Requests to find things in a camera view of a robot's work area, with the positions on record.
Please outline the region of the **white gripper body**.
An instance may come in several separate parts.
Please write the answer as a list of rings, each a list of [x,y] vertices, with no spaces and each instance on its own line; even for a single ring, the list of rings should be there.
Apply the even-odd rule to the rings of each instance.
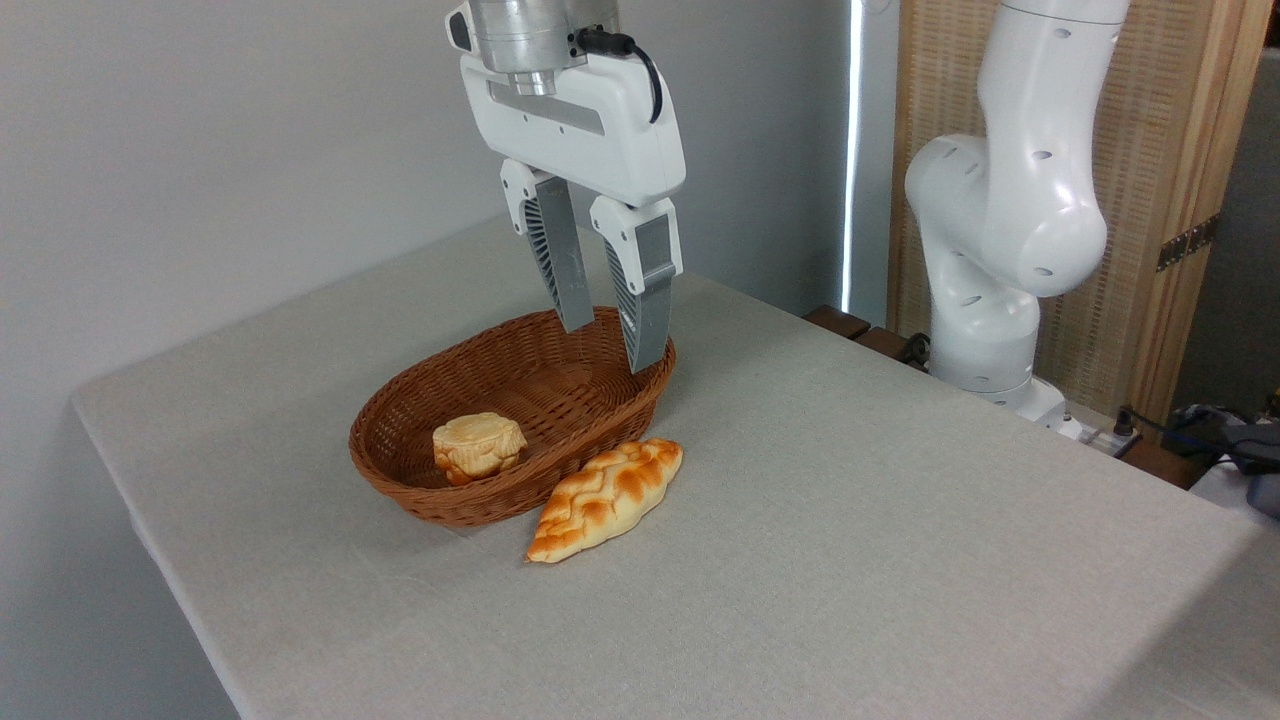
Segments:
[[[652,83],[635,58],[595,55],[562,70],[556,94],[526,96],[507,76],[463,55],[460,69],[477,128],[506,158],[631,206],[676,193],[686,179],[671,100],[652,122]]]

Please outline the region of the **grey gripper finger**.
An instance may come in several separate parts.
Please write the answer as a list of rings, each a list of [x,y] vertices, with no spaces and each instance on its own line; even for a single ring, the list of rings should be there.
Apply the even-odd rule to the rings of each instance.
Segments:
[[[684,272],[675,205],[662,199],[631,208],[602,195],[590,217],[605,241],[628,364],[637,374],[663,357],[671,284]]]
[[[564,332],[594,322],[594,306],[566,179],[507,158],[500,168],[509,219],[532,251]]]

